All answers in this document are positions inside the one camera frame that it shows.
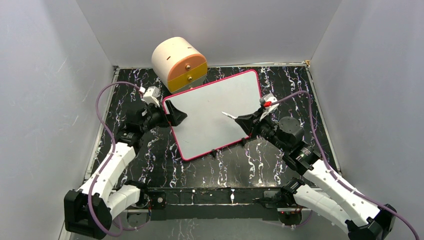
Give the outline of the white green whiteboard marker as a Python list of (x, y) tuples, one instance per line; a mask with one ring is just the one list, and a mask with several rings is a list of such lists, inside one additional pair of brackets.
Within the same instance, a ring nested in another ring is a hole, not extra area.
[(237, 118), (236, 116), (233, 116), (233, 115), (231, 115), (231, 114), (229, 114), (227, 112), (224, 112), (224, 111), (222, 111), (221, 113), (223, 115), (227, 116), (228, 118), (232, 119), (232, 120), (235, 120)]

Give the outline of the pink framed whiteboard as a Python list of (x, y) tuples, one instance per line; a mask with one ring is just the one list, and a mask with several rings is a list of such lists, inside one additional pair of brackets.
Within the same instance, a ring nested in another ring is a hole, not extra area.
[(214, 82), (164, 98), (187, 114), (181, 124), (171, 128), (181, 158), (190, 161), (246, 139), (248, 136), (235, 121), (255, 112), (262, 96), (255, 70), (247, 70)]

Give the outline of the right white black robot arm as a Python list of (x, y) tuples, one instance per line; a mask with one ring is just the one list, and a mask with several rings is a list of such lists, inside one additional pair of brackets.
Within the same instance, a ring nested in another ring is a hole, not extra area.
[(304, 129), (297, 119), (286, 116), (276, 123), (261, 115), (241, 115), (234, 121), (248, 136), (261, 136), (282, 150), (286, 165), (321, 189), (317, 192), (293, 178), (281, 189), (286, 206), (311, 209), (339, 227), (350, 240), (384, 240), (388, 236), (395, 223), (391, 205), (380, 207), (357, 196), (354, 187), (327, 168), (321, 155), (303, 141)]

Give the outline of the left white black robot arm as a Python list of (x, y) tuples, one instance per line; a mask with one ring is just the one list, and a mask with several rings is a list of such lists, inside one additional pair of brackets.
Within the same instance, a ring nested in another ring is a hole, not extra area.
[(143, 183), (128, 180), (119, 190), (113, 191), (115, 184), (140, 151), (144, 134), (156, 127), (176, 127), (187, 116), (170, 100), (165, 101), (164, 107), (149, 103), (127, 113), (123, 125), (111, 138), (112, 145), (105, 160), (82, 186), (66, 193), (65, 229), (97, 240), (107, 235), (120, 236), (124, 230), (122, 225), (119, 232), (110, 230), (115, 220), (131, 205), (144, 208), (150, 198)]

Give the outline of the black whiteboard foot clip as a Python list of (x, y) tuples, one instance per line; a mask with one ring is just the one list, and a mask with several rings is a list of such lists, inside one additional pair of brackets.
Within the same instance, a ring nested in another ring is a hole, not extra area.
[(217, 159), (218, 158), (218, 150), (217, 149), (213, 149), (211, 152), (210, 152), (210, 154), (211, 154), (211, 156), (213, 157), (213, 159)]
[(248, 142), (248, 139), (247, 138), (242, 138), (240, 140), (240, 145), (244, 148), (247, 142)]

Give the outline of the cream cylindrical drawer box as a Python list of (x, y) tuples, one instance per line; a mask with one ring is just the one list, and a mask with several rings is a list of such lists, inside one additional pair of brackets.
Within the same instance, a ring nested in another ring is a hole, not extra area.
[(151, 63), (171, 94), (201, 86), (208, 73), (206, 57), (179, 36), (160, 43), (152, 53)]

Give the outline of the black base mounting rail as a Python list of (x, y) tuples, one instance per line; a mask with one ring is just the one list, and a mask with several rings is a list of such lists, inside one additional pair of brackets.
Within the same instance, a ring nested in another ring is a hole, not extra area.
[(150, 212), (152, 221), (181, 219), (260, 219), (292, 226), (306, 216), (301, 207), (283, 196), (280, 187), (153, 188), (144, 190), (149, 201), (125, 213)]

